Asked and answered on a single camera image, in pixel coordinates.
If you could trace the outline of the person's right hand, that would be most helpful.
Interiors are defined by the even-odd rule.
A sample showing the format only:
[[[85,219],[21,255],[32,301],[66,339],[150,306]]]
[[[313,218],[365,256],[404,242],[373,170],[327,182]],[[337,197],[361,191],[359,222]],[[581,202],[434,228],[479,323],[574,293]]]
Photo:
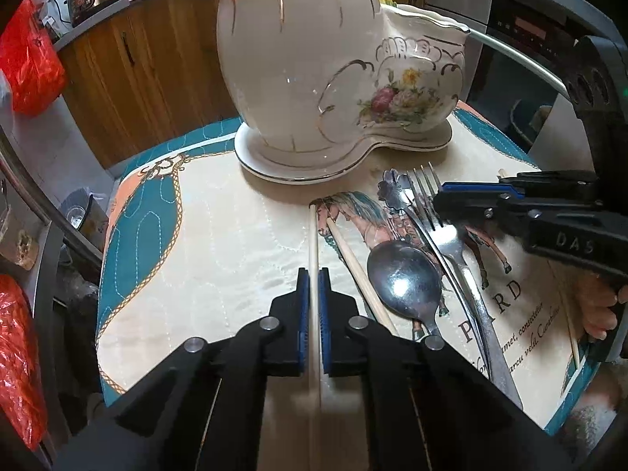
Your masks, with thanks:
[[[586,271],[577,279],[575,299],[586,333],[597,340],[605,340],[610,330],[615,330],[619,324],[612,307],[627,303],[627,286],[616,290],[599,274]]]

